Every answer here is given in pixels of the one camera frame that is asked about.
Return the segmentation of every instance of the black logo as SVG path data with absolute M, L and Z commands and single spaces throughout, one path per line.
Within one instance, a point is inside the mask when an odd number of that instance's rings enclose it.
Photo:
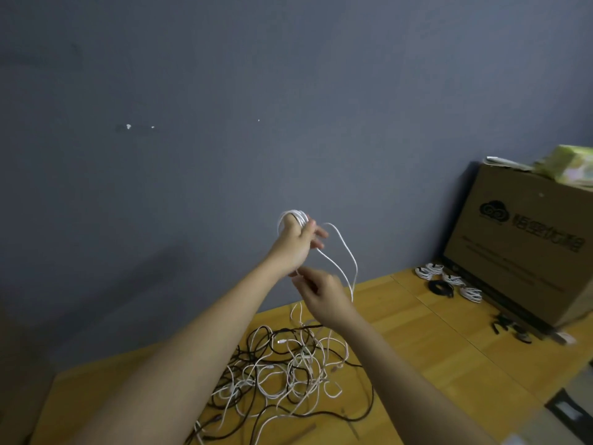
M 480 214 L 497 222 L 506 222 L 511 217 L 502 201 L 492 200 L 480 206 Z

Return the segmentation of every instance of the right hand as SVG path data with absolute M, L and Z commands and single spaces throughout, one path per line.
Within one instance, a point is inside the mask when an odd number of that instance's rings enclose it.
M 313 317 L 338 334 L 359 316 L 344 293 L 340 278 L 322 270 L 300 267 L 292 283 L 301 294 Z

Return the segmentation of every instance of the wall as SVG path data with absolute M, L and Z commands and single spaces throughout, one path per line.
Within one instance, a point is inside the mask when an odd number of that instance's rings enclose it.
M 2 303 L 58 369 L 172 333 L 285 209 L 363 281 L 430 259 L 472 161 L 593 142 L 593 0 L 0 10 Z

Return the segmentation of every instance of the brown box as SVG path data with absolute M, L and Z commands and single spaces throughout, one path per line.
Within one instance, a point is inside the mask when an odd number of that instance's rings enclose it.
M 593 310 L 593 191 L 482 165 L 443 262 L 550 332 Z

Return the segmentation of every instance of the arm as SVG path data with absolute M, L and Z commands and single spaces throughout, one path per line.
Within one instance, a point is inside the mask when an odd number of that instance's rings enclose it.
M 210 397 L 229 357 L 278 280 L 327 237 L 315 221 L 285 228 L 266 258 L 124 383 L 72 440 L 85 445 L 182 443 Z
M 343 336 L 371 380 L 406 445 L 493 445 L 462 410 L 400 358 L 356 311 L 337 276 L 301 267 L 292 279 L 309 311 Z

